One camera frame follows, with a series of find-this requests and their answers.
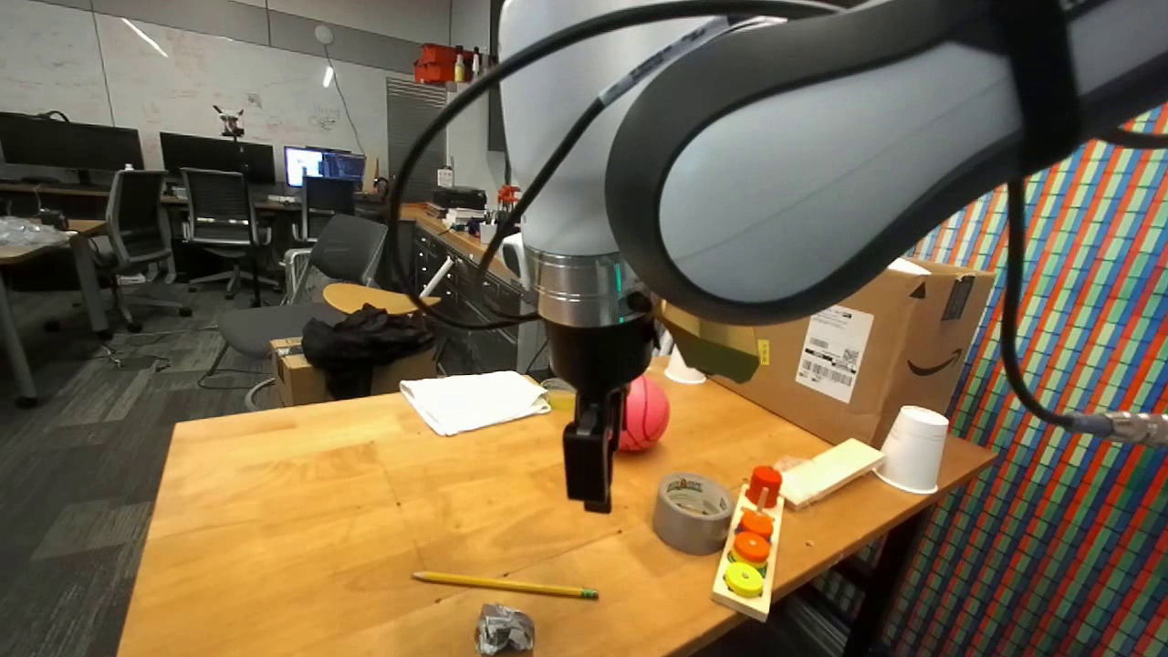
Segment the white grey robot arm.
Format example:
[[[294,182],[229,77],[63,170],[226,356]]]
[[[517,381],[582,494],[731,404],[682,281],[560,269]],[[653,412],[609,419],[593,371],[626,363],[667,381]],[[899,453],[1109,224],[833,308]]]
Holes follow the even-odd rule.
[[[504,0],[565,497],[601,510],[653,308],[840,302],[986,190],[1163,104],[1168,0]]]

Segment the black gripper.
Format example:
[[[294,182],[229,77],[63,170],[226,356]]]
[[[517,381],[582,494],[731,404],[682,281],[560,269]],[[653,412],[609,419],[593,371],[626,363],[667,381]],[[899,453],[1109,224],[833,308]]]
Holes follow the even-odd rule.
[[[581,430],[577,425],[560,430],[565,497],[582,500],[586,510],[609,510],[624,390],[650,367],[653,324],[646,319],[605,329],[552,324],[546,339],[552,367],[577,390],[577,412],[582,412]]]

